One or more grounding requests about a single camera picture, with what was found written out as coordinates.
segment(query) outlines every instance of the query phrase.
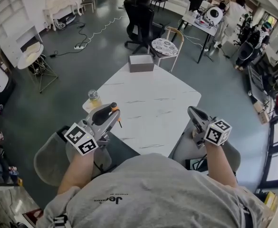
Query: gray t-shirt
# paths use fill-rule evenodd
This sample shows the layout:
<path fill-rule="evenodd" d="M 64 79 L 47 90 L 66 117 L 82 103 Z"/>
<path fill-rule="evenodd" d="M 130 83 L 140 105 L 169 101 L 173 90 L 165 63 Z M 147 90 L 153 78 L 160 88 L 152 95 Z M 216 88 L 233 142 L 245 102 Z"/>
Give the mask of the gray t-shirt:
<path fill-rule="evenodd" d="M 129 159 L 83 189 L 72 187 L 45 208 L 37 228 L 66 213 L 72 228 L 241 228 L 241 204 L 261 223 L 262 208 L 241 188 L 224 186 L 159 154 Z"/>

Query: gray floor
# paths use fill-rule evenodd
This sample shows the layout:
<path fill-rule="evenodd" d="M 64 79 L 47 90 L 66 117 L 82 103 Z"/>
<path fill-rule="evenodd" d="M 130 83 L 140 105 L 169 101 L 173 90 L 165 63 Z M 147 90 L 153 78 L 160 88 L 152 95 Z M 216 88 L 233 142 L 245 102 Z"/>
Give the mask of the gray floor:
<path fill-rule="evenodd" d="M 83 32 L 92 36 L 113 18 L 126 16 L 126 12 L 118 8 L 122 4 L 122 0 L 97 0 L 96 12 L 92 14 L 88 9 L 80 17 L 80 21 L 87 23 Z M 170 20 L 172 27 L 177 27 L 180 18 L 180 15 L 166 10 L 155 15 L 155 21 Z M 59 79 L 42 94 L 33 87 L 27 72 L 13 71 L 17 87 L 5 106 L 0 129 L 5 135 L 6 152 L 18 167 L 24 187 L 41 208 L 55 196 L 57 189 L 44 184 L 36 175 L 34 155 L 53 132 L 85 117 L 82 104 L 89 89 L 98 89 L 127 62 L 127 56 L 132 52 L 124 47 L 124 42 L 128 40 L 127 25 L 128 18 L 117 20 L 102 34 L 95 35 L 85 51 L 47 58 Z M 50 55 L 55 50 L 59 53 L 73 50 L 83 38 L 78 35 L 76 27 L 44 34 L 44 54 Z M 198 29 L 189 27 L 184 33 L 201 38 L 201 43 L 206 36 Z M 228 54 L 233 52 L 229 46 L 226 50 Z M 232 62 L 219 53 L 214 55 L 214 63 L 203 57 L 197 64 L 199 53 L 200 48 L 186 40 L 173 75 L 201 93 L 200 108 L 224 118 L 233 126 L 230 142 L 242 157 L 238 180 L 241 185 L 254 190 L 265 161 L 268 126 L 260 124 L 244 88 L 244 77 L 233 69 Z M 168 70 L 172 63 L 173 60 L 163 60 L 162 67 Z M 115 138 L 109 151 L 117 163 L 136 155 Z"/>

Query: white vanity table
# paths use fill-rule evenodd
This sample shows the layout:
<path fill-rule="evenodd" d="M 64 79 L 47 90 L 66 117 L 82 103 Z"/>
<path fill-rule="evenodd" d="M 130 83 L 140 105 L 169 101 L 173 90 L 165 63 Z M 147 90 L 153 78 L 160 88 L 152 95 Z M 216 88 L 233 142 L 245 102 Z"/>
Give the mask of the white vanity table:
<path fill-rule="evenodd" d="M 77 13 L 81 16 L 80 12 L 80 3 L 81 0 L 46 0 L 46 8 L 43 10 L 45 19 L 48 22 L 48 24 L 53 25 L 53 30 L 57 30 L 54 21 L 53 21 L 53 15 L 58 13 L 60 10 L 70 6 L 71 11 L 74 13 L 74 6 L 77 7 Z"/>

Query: gray chair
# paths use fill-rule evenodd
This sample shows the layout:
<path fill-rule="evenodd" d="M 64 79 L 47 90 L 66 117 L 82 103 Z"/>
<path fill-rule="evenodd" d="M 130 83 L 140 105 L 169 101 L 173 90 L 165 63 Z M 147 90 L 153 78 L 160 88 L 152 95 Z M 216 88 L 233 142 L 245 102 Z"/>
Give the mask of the gray chair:
<path fill-rule="evenodd" d="M 159 12 L 159 8 L 160 8 L 161 3 L 164 2 L 163 8 L 162 8 L 162 10 L 164 10 L 165 3 L 168 0 L 151 0 L 150 6 L 152 5 L 153 1 L 154 1 L 154 8 L 156 7 L 156 4 L 159 3 L 159 6 L 158 6 L 158 12 Z"/>
<path fill-rule="evenodd" d="M 206 155 L 205 147 L 198 149 L 193 141 L 192 130 L 193 127 L 187 129 L 183 133 L 173 153 L 172 159 L 180 163 L 182 166 L 185 166 L 185 160 L 200 159 Z M 236 172 L 240 166 L 240 153 L 228 141 L 224 143 L 222 149 L 232 170 Z"/>
<path fill-rule="evenodd" d="M 72 145 L 67 143 L 63 135 L 63 132 L 68 129 L 69 127 L 64 126 L 52 134 L 34 156 L 34 169 L 37 175 L 43 182 L 51 186 L 58 187 L 60 185 L 74 154 L 77 152 Z M 111 162 L 106 149 L 96 149 L 92 178 L 110 171 L 112 168 L 108 168 Z"/>

